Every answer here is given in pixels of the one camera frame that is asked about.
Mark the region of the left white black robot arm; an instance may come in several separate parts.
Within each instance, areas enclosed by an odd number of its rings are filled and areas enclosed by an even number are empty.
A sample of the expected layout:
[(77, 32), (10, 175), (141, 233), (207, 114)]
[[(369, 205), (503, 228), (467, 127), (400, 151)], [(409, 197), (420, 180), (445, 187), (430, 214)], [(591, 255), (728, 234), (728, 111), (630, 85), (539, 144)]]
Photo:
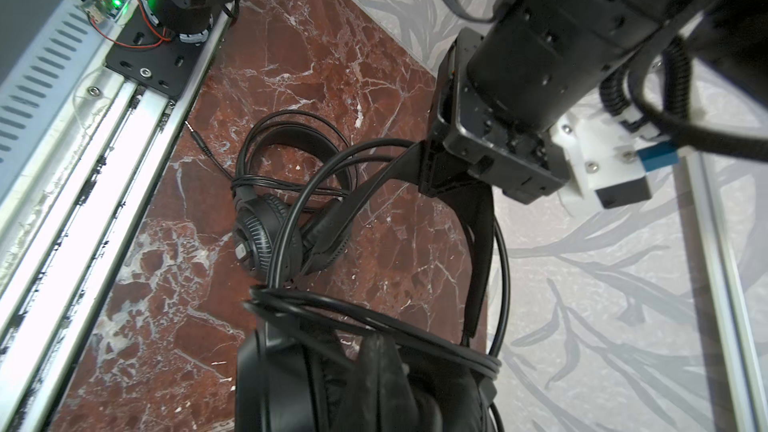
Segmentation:
[(528, 204), (563, 189), (576, 161), (555, 141), (556, 123), (599, 88), (605, 108), (628, 133), (654, 126), (662, 142), (765, 161), (764, 139), (729, 135), (690, 119), (690, 64), (680, 29), (721, 0), (497, 0), (490, 31), (463, 29), (442, 62), (431, 130), (401, 149), (377, 176), (356, 184), (351, 172), (371, 160), (370, 141), (333, 150), (300, 187), (298, 201), (338, 187), (331, 204), (366, 200), (385, 182), (415, 184), (421, 194), (463, 207), (490, 201), (494, 188)]

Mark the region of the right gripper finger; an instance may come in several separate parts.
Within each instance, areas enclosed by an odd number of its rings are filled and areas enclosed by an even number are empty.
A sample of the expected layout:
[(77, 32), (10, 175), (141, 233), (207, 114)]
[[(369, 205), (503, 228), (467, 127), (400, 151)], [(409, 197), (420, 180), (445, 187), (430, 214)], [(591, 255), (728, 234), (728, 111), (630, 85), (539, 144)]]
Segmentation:
[(363, 339), (348, 377), (334, 431), (414, 431), (419, 411), (394, 340)]

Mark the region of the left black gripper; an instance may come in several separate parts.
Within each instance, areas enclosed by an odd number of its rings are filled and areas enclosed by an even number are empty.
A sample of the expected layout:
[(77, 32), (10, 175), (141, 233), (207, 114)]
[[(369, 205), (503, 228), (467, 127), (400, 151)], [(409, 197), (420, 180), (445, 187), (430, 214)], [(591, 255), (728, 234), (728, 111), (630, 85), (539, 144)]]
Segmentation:
[(530, 204), (570, 180), (565, 154), (548, 134), (503, 121), (475, 90), (466, 66), (482, 40), (461, 30), (440, 63), (417, 186), (442, 195), (482, 182)]

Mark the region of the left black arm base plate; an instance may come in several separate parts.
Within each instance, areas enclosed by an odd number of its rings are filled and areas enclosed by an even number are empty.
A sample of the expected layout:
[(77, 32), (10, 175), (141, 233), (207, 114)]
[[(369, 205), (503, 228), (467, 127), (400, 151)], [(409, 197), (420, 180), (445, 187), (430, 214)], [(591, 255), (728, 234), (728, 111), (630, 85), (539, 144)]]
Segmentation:
[(178, 39), (159, 45), (159, 38), (150, 31), (139, 11), (132, 14), (117, 41), (131, 48), (113, 45), (105, 66), (173, 100), (183, 94), (203, 52), (202, 45)]

